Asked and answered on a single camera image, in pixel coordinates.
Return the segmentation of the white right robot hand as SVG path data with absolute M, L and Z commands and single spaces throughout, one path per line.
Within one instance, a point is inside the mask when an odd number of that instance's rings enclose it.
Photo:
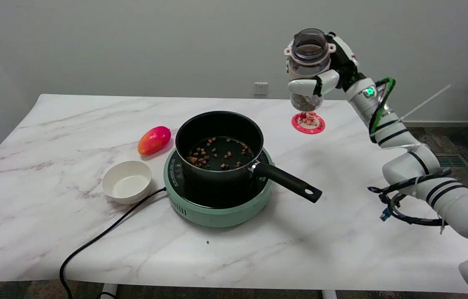
M 347 91 L 365 79 L 355 53 L 334 32 L 303 29 L 293 36 L 284 54 L 291 93 L 322 97 L 333 89 Z

